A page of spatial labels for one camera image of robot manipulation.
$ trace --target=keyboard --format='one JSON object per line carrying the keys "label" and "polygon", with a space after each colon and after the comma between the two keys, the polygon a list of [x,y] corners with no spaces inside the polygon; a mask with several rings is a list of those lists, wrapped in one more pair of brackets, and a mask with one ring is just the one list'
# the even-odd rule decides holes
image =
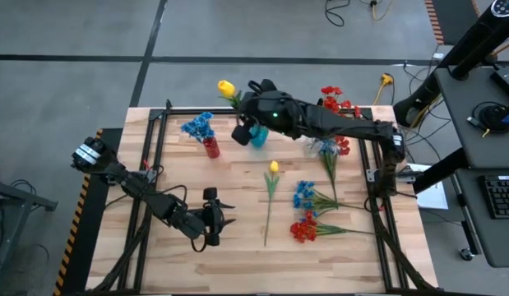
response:
{"label": "keyboard", "polygon": [[509,176],[482,176],[479,183],[492,219],[509,219]]}

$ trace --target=blue vase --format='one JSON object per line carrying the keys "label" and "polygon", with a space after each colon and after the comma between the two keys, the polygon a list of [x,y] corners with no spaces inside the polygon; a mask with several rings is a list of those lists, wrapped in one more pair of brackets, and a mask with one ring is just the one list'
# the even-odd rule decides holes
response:
{"label": "blue vase", "polygon": [[269,129],[257,124],[251,127],[249,131],[251,135],[254,136],[251,139],[251,144],[256,148],[261,148],[263,144],[265,144],[267,136],[269,136]]}

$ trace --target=table leg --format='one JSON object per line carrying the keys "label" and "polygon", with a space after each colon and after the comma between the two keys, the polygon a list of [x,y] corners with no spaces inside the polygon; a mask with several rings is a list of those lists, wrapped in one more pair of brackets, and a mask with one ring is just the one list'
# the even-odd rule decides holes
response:
{"label": "table leg", "polygon": [[467,168],[468,160],[465,151],[461,148],[446,156],[443,160],[426,169],[424,173],[418,176],[413,183],[415,194],[418,194],[432,185],[448,178],[457,169]]}

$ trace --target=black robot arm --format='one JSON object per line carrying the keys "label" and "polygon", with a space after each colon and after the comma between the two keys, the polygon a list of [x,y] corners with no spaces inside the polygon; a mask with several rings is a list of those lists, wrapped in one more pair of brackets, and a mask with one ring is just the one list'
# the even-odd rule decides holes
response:
{"label": "black robot arm", "polygon": [[249,129],[257,123],[293,139],[349,136],[377,141],[384,159],[379,169],[377,186],[380,190],[377,191],[395,195],[396,165],[404,160],[405,150],[403,136],[392,123],[341,117],[322,106],[294,99],[277,90],[268,80],[260,85],[251,81],[249,85],[254,91],[245,93],[238,107],[244,125],[238,125],[232,135],[238,143],[246,145],[249,142],[252,137]]}

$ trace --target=white paper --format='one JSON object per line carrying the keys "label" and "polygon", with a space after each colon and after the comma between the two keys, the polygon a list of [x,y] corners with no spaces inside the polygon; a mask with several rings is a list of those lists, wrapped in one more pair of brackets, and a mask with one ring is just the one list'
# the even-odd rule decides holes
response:
{"label": "white paper", "polygon": [[[423,172],[430,167],[425,164],[408,164],[415,172]],[[421,208],[447,210],[448,203],[442,182],[432,185],[430,188],[417,194],[417,204]]]}

